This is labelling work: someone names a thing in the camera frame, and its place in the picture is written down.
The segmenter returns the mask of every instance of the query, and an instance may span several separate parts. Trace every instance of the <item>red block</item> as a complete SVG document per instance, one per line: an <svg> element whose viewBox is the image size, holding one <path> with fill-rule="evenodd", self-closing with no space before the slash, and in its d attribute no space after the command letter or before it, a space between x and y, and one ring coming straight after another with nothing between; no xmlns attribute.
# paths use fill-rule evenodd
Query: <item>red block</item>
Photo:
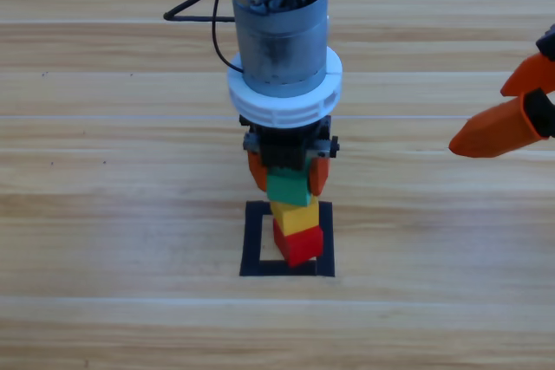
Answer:
<svg viewBox="0 0 555 370"><path fill-rule="evenodd" d="M286 237L275 218L273 223L274 242L290 268L322 255L323 231L319 225Z"/></svg>

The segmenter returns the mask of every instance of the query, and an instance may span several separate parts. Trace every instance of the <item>wood grain surface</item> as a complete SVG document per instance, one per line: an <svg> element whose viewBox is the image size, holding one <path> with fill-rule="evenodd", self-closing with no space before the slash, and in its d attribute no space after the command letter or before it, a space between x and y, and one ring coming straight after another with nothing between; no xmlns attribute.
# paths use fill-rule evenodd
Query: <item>wood grain surface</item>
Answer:
<svg viewBox="0 0 555 370"><path fill-rule="evenodd" d="M182 1L0 0L2 370L555 368L555 147L447 150L555 0L330 1L332 279L238 276L264 195Z"/></svg>

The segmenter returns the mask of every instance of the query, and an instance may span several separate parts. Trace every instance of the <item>black bracket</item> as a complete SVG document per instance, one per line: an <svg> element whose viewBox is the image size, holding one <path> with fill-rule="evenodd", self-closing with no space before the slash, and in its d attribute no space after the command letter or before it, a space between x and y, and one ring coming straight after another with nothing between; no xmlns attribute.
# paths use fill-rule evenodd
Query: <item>black bracket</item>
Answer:
<svg viewBox="0 0 555 370"><path fill-rule="evenodd" d="M542 55L546 56L549 61L555 62L555 25L552 26L545 35L539 38L536 46Z"/></svg>
<svg viewBox="0 0 555 370"><path fill-rule="evenodd" d="M164 20L168 22L216 22L222 23L232 23L235 22L235 17L233 16L177 16L185 9L189 9L194 4L200 2L201 0L186 0L182 4L176 6L175 8L169 10L164 14Z"/></svg>
<svg viewBox="0 0 555 370"><path fill-rule="evenodd" d="M555 137L555 106L541 88L524 97L524 111L540 136Z"/></svg>

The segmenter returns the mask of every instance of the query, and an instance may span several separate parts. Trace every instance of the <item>stacked blocks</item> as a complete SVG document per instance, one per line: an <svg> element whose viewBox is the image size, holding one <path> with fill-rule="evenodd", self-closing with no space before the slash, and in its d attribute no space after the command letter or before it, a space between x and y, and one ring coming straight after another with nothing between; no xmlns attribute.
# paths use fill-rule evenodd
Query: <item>stacked blocks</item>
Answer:
<svg viewBox="0 0 555 370"><path fill-rule="evenodd" d="M330 173L327 158L307 159L302 170L267 167L258 153L248 152L251 174L270 200L273 236L290 268L323 254L318 196Z"/></svg>
<svg viewBox="0 0 555 370"><path fill-rule="evenodd" d="M272 168L268 199L274 217L274 242L291 268L323 253L318 198L310 192L311 161L303 171Z"/></svg>

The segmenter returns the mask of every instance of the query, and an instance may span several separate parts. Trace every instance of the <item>black tape square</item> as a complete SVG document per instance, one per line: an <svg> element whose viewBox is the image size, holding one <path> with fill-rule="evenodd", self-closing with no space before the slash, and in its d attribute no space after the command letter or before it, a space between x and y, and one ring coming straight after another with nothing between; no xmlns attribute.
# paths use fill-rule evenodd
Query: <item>black tape square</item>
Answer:
<svg viewBox="0 0 555 370"><path fill-rule="evenodd" d="M290 268L285 260L260 260L262 223L270 216L270 203L248 201L245 208L245 236L240 276L326 276L335 277L336 261L333 240L333 205L320 202L320 227L323 231L323 254L314 260Z"/></svg>

